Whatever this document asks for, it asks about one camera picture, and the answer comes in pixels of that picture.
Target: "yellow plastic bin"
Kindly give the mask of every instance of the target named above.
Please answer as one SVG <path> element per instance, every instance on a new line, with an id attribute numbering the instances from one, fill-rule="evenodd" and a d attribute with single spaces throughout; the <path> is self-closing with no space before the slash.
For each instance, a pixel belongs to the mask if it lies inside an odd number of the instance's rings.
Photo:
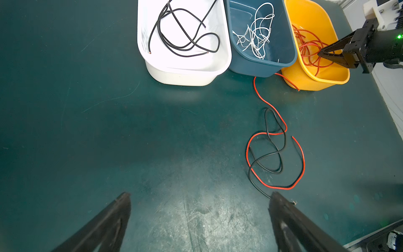
<path id="1" fill-rule="evenodd" d="M 306 29 L 316 34 L 324 43 L 332 44 L 338 40 L 332 22 L 326 11 L 317 3 L 310 0 L 285 0 L 285 6 L 290 18 L 290 23 L 298 29 Z M 301 32 L 306 40 L 314 40 L 315 37 L 307 32 Z M 295 44 L 299 46 L 299 40 L 294 35 Z M 298 60 L 290 67 L 281 70 L 282 74 L 301 90 L 318 91 L 335 84 L 345 84 L 350 79 L 350 70 L 332 64 L 321 68 L 315 77 L 317 67 L 305 66 L 301 53 L 298 52 Z M 331 62 L 321 59 L 320 65 L 328 65 Z"/>

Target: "dark green table surface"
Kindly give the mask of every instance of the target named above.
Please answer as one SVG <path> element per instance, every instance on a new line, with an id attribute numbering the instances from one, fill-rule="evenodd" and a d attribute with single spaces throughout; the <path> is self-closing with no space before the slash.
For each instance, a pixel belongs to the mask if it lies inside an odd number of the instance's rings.
<path id="1" fill-rule="evenodd" d="M 318 2 L 347 35 L 342 10 Z M 0 251 L 49 251 L 123 191 L 124 252 L 276 251 L 268 200 L 246 177 L 246 142 L 264 128 L 252 77 L 158 83 L 136 13 L 130 0 L 1 1 Z M 277 76 L 257 87 L 305 152 L 305 176 L 282 192 L 299 210 L 341 244 L 403 216 L 403 144 L 371 75 L 319 92 Z M 263 177 L 292 182 L 292 144 L 284 160 Z"/>

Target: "teal plastic bin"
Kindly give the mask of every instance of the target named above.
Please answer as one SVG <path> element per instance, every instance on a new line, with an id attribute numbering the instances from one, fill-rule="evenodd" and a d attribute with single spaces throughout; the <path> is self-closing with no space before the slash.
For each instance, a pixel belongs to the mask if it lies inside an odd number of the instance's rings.
<path id="1" fill-rule="evenodd" d="M 274 7 L 274 18 L 272 21 L 272 32 L 270 43 L 266 43 L 266 57 L 256 58 L 251 48 L 242 51 L 244 48 L 237 45 L 238 37 L 232 33 L 243 35 L 247 25 L 255 20 L 256 9 L 263 3 L 270 2 Z M 228 21 L 229 36 L 231 42 L 232 60 L 229 69 L 243 75 L 269 77 L 289 67 L 297 59 L 297 47 L 295 46 L 293 30 L 291 28 L 288 14 L 283 0 L 224 0 L 226 17 Z M 269 5 L 259 9 L 256 18 L 264 17 L 272 13 Z"/>

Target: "red wire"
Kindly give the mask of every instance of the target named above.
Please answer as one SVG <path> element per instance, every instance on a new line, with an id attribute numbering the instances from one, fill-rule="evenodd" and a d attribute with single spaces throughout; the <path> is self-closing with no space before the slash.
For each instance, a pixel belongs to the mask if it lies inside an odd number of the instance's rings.
<path id="1" fill-rule="evenodd" d="M 287 77 L 285 77 L 284 75 L 282 75 L 281 73 L 275 73 L 275 75 L 278 75 L 278 76 L 281 76 L 281 77 L 283 77 L 284 79 L 286 79 L 291 85 L 293 85 L 294 87 L 295 87 L 295 89 L 296 90 L 300 90 L 294 83 L 292 83 Z"/>
<path id="2" fill-rule="evenodd" d="M 308 30 L 305 30 L 305 29 L 297 29 L 297 27 L 296 27 L 295 25 L 293 25 L 293 29 L 294 29 L 295 37 L 296 37 L 297 39 L 299 39 L 300 42 L 301 42 L 301 46 L 299 47 L 299 51 L 300 51 L 300 53 L 301 53 L 301 57 L 302 57 L 302 61 L 303 61 L 304 65 L 305 65 L 305 66 L 314 66 L 314 67 L 317 67 L 317 68 L 318 68 L 317 71 L 316 71 L 315 76 L 317 76 L 317 75 L 319 74 L 319 70 L 320 70 L 321 68 L 329 67 L 329 66 L 331 66 L 331 65 L 333 64 L 333 62 L 332 62 L 332 63 L 330 63 L 329 65 L 321 66 L 321 65 L 320 65 L 320 59 L 321 59 L 321 57 L 319 57 L 319 56 L 316 58 L 316 60 L 315 60 L 314 62 L 312 62 L 313 59 L 312 59 L 311 57 L 317 56 L 317 55 L 318 55 L 318 52 L 320 52 L 320 50 L 321 50 L 322 48 L 324 48 L 325 46 L 328 46 L 328 44 L 322 42 L 322 40 L 320 40 L 320 38 L 319 38 L 316 34 L 314 34 L 313 32 L 311 32 L 311 31 L 308 31 Z M 306 38 L 306 37 L 300 33 L 301 31 L 303 31 L 303 32 L 308 32 L 308 33 L 312 34 L 312 35 L 316 38 L 316 40 L 311 40 L 311 41 L 305 42 L 304 38 Z M 314 53 L 314 54 L 311 54 L 311 52 L 310 52 L 308 46 L 315 46 L 315 47 L 317 47 L 319 50 L 318 50 L 318 52 L 316 52 L 316 53 Z M 309 63 L 306 63 L 305 60 L 304 60 L 304 58 L 308 58 Z"/>
<path id="3" fill-rule="evenodd" d="M 267 105 L 269 105 L 270 107 L 272 107 L 272 108 L 274 109 L 274 111 L 276 111 L 277 115 L 279 116 L 279 118 L 281 119 L 281 121 L 282 121 L 282 122 L 284 123 L 284 125 L 285 125 L 285 130 L 284 130 L 284 132 L 286 132 L 286 131 L 287 131 L 287 124 L 284 122 L 283 118 L 281 117 L 280 113 L 276 110 L 276 108 L 275 108 L 272 104 L 268 103 L 266 100 L 264 100 L 264 99 L 260 96 L 258 90 L 256 89 L 255 80 L 256 80 L 256 77 L 253 79 L 253 87 L 254 87 L 254 89 L 255 89 L 255 91 L 256 91 L 256 94 L 258 95 L 258 97 L 259 97 L 264 103 L 266 103 Z M 281 132 L 281 133 L 269 133 L 269 135 L 280 135 L 280 134 L 282 134 L 282 132 Z M 250 146 L 250 144 L 251 144 L 253 138 L 254 138 L 255 136 L 258 136 L 258 135 L 267 135 L 267 132 L 259 132 L 259 133 L 256 133 L 256 134 L 254 134 L 254 135 L 249 139 L 248 145 L 246 146 L 246 162 L 248 163 L 249 167 L 251 167 L 251 164 L 250 164 L 249 158 L 248 158 L 249 146 Z M 292 183 L 291 185 L 288 185 L 288 186 L 272 186 L 272 185 L 267 185 L 266 183 L 264 183 L 264 182 L 259 178 L 259 176 L 256 174 L 256 172 L 253 170 L 253 168 L 251 168 L 253 174 L 254 174 L 254 175 L 256 176 L 256 178 L 260 181 L 260 183 L 262 183 L 264 186 L 266 186 L 266 187 L 268 187 L 268 188 L 272 188 L 272 189 L 291 190 L 291 189 L 293 189 L 293 188 L 298 184 L 298 182 L 299 182 L 299 181 L 301 180 L 301 178 L 303 177 L 303 175 L 304 175 L 304 173 L 305 173 L 305 156 L 304 156 L 304 154 L 303 154 L 302 147 L 301 147 L 301 145 L 299 144 L 299 142 L 295 139 L 295 137 L 292 136 L 292 138 L 293 138 L 293 140 L 297 143 L 299 149 L 301 150 L 301 154 L 302 154 L 302 171 L 301 171 L 301 174 L 298 176 L 297 180 L 295 180 L 295 182 Z"/>

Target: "white wire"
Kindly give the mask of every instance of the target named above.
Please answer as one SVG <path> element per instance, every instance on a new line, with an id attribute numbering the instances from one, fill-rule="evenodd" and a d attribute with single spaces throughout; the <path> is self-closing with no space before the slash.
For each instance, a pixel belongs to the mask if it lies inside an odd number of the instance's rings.
<path id="1" fill-rule="evenodd" d="M 264 5 L 270 5 L 273 9 L 273 13 L 270 13 L 269 15 L 265 16 L 265 17 L 260 17 L 260 18 L 256 18 L 256 14 L 258 13 L 259 9 L 264 6 Z M 272 22 L 273 22 L 273 18 L 274 18 L 274 7 L 271 3 L 266 2 L 262 5 L 259 6 L 259 8 L 257 8 L 256 12 L 255 12 L 255 20 L 252 22 L 252 24 L 249 26 L 247 25 L 245 34 L 238 35 L 236 34 L 234 31 L 232 31 L 233 34 L 235 34 L 238 37 L 238 41 L 237 41 L 237 45 L 241 44 L 241 46 L 244 48 L 242 51 L 247 50 L 249 47 L 251 47 L 253 54 L 260 59 L 264 59 L 264 57 L 266 56 L 266 51 L 264 49 L 264 46 L 267 43 L 270 43 L 269 37 L 270 34 L 272 32 Z M 262 27 L 262 22 L 264 20 L 269 20 L 270 19 L 270 25 L 269 28 L 266 27 Z M 260 21 L 259 27 L 256 27 L 256 22 L 258 20 Z M 265 36 L 262 34 L 262 30 L 267 30 L 268 35 Z"/>

